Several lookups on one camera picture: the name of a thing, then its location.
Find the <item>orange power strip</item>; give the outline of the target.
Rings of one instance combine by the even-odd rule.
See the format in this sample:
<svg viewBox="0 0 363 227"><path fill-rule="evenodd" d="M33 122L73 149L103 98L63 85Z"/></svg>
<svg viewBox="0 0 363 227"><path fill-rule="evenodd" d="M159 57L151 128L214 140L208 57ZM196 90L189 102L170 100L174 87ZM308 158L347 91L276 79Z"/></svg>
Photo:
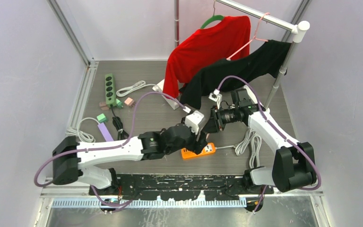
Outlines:
<svg viewBox="0 0 363 227"><path fill-rule="evenodd" d="M201 151L200 154L195 154L192 151L187 150L186 148L181 149L181 156L183 159L192 159L192 158L199 158L199 157L203 157L203 156L208 156L208 155L212 155L215 154L216 152L216 147L214 145L214 143L208 143Z"/></svg>

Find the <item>pink plug adapter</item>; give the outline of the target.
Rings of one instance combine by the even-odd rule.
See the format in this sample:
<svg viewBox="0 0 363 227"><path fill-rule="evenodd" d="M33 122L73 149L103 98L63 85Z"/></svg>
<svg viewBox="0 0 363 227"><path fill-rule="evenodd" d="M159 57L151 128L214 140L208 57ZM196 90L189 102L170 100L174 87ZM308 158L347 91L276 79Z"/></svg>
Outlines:
<svg viewBox="0 0 363 227"><path fill-rule="evenodd" d="M124 104L130 108L133 108L136 105L136 101L130 97L128 97L125 101Z"/></svg>
<svg viewBox="0 0 363 227"><path fill-rule="evenodd" d="M100 102L99 103L99 107L101 108L101 110L106 111L109 110L109 106L106 104L106 102Z"/></svg>

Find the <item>purple power strip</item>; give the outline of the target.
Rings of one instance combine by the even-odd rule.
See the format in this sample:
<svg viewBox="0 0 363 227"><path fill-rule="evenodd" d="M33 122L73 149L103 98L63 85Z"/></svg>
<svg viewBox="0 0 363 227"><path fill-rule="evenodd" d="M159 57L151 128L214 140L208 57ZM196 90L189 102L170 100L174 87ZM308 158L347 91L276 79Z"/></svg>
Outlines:
<svg viewBox="0 0 363 227"><path fill-rule="evenodd" d="M112 135L110 134L110 132L104 122L98 124L98 129L100 130L100 132L106 142L114 141Z"/></svg>

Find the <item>green power strip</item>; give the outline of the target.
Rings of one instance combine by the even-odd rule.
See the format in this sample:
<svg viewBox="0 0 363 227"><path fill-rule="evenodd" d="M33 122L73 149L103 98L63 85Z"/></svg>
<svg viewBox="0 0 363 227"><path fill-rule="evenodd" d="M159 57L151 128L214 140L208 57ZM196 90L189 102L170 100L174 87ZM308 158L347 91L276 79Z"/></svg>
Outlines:
<svg viewBox="0 0 363 227"><path fill-rule="evenodd" d="M108 107L116 106L116 90L112 73L104 76L105 102Z"/></svg>

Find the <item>teal green plug adapter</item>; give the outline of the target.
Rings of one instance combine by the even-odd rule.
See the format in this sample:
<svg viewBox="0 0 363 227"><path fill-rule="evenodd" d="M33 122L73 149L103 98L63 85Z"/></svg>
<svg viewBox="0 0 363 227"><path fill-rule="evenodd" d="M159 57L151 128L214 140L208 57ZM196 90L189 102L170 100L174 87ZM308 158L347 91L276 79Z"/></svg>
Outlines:
<svg viewBox="0 0 363 227"><path fill-rule="evenodd" d="M107 117L105 116L105 114L100 114L96 117L96 119L98 120L99 123L104 123L104 122L108 122Z"/></svg>

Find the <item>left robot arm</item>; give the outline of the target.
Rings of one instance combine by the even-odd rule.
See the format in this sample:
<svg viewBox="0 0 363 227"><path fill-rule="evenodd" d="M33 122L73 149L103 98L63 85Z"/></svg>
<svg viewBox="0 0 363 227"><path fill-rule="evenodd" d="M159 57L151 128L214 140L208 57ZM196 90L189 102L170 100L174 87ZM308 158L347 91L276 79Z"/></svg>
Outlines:
<svg viewBox="0 0 363 227"><path fill-rule="evenodd" d="M52 154L52 182L54 185L81 182L101 189L107 195L114 195L119 189L115 170L102 169L98 165L162 159L183 148L200 154L206 145L206 133L197 135L182 123L161 131L149 131L126 140L110 142L76 142L74 136L69 136Z"/></svg>

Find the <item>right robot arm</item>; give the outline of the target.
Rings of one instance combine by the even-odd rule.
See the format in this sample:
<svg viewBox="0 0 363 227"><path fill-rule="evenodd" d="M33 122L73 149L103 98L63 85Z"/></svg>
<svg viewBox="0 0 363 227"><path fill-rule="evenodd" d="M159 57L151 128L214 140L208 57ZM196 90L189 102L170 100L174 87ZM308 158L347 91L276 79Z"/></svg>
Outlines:
<svg viewBox="0 0 363 227"><path fill-rule="evenodd" d="M318 189L321 177L315 166L312 145L299 142L283 131L260 101L252 99L253 95L246 89L232 91L233 105L223 109L220 91L212 92L209 99L216 105L210 109L210 118L201 130L201 147L209 134L224 130L228 123L242 122L274 151L271 168L258 166L245 170L243 187L247 193L256 194L262 185L276 187L281 192Z"/></svg>

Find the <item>red shirt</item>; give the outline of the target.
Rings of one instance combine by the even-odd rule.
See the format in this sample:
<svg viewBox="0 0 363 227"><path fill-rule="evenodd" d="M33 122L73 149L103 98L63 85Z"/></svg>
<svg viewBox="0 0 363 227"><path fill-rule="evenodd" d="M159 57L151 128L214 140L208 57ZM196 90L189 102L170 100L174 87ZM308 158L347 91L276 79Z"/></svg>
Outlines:
<svg viewBox="0 0 363 227"><path fill-rule="evenodd" d="M179 84L187 84L202 68L228 58L251 36L248 16L225 16L217 25L198 29L170 54L164 78L163 92L176 98Z"/></svg>

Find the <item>black shirt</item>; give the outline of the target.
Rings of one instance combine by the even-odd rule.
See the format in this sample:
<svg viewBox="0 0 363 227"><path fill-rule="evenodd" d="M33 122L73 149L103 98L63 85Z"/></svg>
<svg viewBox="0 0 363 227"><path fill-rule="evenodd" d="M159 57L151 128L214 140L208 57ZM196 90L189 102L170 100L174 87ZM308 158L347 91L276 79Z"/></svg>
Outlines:
<svg viewBox="0 0 363 227"><path fill-rule="evenodd" d="M290 47L291 43L269 40L246 57L230 61L220 59L200 69L191 81L180 89L180 103L200 109L201 97L208 96L230 75L240 77L248 83L266 74L276 78Z"/></svg>

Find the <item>pink hanger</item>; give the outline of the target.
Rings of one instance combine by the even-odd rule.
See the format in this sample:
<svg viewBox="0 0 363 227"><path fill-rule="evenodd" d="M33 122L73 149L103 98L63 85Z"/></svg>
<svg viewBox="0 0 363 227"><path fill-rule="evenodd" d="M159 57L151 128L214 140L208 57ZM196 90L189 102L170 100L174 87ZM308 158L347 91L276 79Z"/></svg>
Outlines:
<svg viewBox="0 0 363 227"><path fill-rule="evenodd" d="M258 21L257 23L257 26L256 26L256 29L254 31L254 35L253 37L246 43L244 44L241 48L239 48L237 51L235 51L233 54L231 54L229 57L227 57L226 59L228 61L231 60L231 58L233 58L236 54L238 54L239 52L241 52L244 48L246 48L251 42L253 42L254 40L256 41L262 41L262 42L268 42L267 39L260 39L260 38L257 38L257 33L258 33L258 30L259 30L259 27L260 27L260 24L261 22L263 21L264 17L269 15L270 13L269 12L266 12Z"/></svg>

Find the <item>green hanger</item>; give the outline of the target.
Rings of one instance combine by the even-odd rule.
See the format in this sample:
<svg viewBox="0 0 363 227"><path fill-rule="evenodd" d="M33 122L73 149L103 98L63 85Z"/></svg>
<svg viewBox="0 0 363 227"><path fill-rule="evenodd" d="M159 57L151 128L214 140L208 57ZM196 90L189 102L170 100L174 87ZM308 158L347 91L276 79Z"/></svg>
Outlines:
<svg viewBox="0 0 363 227"><path fill-rule="evenodd" d="M205 29L211 23L213 23L215 21L222 21L224 19L223 15L216 14L216 0L213 1L212 7L213 7L212 16L201 25L200 29Z"/></svg>

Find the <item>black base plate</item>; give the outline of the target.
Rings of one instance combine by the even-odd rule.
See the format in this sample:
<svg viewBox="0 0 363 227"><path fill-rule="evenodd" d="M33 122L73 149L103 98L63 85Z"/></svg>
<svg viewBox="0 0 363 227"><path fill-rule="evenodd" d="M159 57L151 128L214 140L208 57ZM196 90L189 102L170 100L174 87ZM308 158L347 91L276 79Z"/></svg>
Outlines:
<svg viewBox="0 0 363 227"><path fill-rule="evenodd" d="M243 175L147 175L118 174L117 184L98 189L99 196L121 196L125 200L232 201L240 195L260 195L261 186L248 186Z"/></svg>

